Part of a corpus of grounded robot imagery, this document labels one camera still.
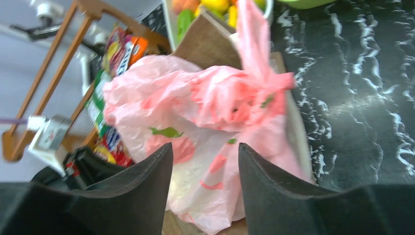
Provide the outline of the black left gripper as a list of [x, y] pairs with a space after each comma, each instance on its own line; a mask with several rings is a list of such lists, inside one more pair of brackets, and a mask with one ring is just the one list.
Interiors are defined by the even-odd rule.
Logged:
[[172, 144], [129, 167], [89, 147], [64, 158], [32, 182], [1, 183], [3, 235], [160, 235], [173, 166]]

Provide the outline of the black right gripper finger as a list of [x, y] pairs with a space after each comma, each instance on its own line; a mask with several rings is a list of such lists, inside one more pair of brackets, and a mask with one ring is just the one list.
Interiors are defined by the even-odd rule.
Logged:
[[341, 192], [306, 182], [239, 145], [251, 235], [412, 235], [413, 185], [366, 185]]

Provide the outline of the pink plastic grocery bag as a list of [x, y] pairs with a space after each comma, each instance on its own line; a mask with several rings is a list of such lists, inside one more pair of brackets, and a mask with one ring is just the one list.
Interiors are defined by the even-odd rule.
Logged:
[[166, 208], [214, 235], [245, 217], [238, 146], [312, 183], [286, 131], [286, 92], [294, 75], [270, 64], [270, 27], [251, 0], [237, 3], [231, 34], [241, 67], [202, 68], [184, 58], [148, 55], [103, 87], [104, 117], [141, 162], [172, 144]]

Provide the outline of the red chips bag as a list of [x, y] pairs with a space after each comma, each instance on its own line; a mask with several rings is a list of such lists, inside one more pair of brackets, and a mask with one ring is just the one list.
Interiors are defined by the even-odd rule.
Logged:
[[94, 154], [108, 163], [122, 167], [135, 164], [114, 127], [108, 127], [103, 136], [96, 141]]

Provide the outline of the green snack packet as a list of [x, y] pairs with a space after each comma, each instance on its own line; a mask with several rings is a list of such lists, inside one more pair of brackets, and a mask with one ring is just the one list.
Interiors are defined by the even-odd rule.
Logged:
[[94, 91], [92, 96], [86, 103], [88, 114], [90, 115], [98, 136], [101, 138], [108, 129], [108, 125], [104, 119], [105, 100], [103, 98], [103, 86], [110, 82], [112, 77], [105, 70], [100, 70], [94, 80]]

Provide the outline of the wooden slatted rack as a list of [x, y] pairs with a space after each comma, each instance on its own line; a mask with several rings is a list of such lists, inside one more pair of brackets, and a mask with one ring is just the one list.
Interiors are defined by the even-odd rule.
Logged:
[[67, 11], [48, 52], [25, 96], [16, 118], [29, 116], [66, 116], [70, 126], [63, 139], [65, 150], [74, 150], [91, 141], [93, 122], [89, 119], [84, 104], [91, 97], [93, 88], [88, 88], [82, 98], [64, 91], [64, 74], [73, 57], [79, 52], [82, 40], [91, 30], [92, 24], [108, 15], [126, 26], [135, 36], [149, 41], [149, 54], [171, 53], [169, 40], [138, 23], [113, 6], [100, 0], [74, 0]]

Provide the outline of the orange Fox's candy bag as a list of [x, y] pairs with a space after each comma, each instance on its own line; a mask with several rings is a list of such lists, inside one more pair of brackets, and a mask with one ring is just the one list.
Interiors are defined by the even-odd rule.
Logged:
[[148, 52], [148, 40], [126, 32], [115, 25], [105, 46], [103, 69], [112, 77], [124, 74], [128, 68]]

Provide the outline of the green bell pepper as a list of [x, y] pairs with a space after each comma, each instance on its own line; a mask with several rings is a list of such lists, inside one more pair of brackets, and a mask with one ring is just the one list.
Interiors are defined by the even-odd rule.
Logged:
[[178, 41], [180, 42], [183, 36], [186, 34], [190, 24], [194, 20], [194, 13], [189, 10], [185, 9], [181, 11], [178, 15]]

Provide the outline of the white fruit basin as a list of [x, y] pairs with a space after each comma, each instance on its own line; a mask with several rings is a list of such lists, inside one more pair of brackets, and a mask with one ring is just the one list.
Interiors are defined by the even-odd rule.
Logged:
[[[263, 11], [263, 16], [268, 20], [269, 25], [273, 23], [274, 13], [273, 13], [274, 1], [266, 0], [266, 8]], [[168, 39], [170, 42], [170, 47], [172, 50], [175, 50], [180, 43], [178, 39], [178, 25], [177, 25], [177, 16], [173, 11], [173, 1], [172, 0], [163, 0], [162, 1], [163, 14], [165, 19], [166, 30], [168, 33]]]

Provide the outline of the green vegetable basin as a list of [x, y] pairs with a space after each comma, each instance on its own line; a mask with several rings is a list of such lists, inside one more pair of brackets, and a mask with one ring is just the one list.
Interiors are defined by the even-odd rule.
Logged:
[[295, 9], [311, 9], [325, 4], [335, 2], [336, 0], [278, 0]]

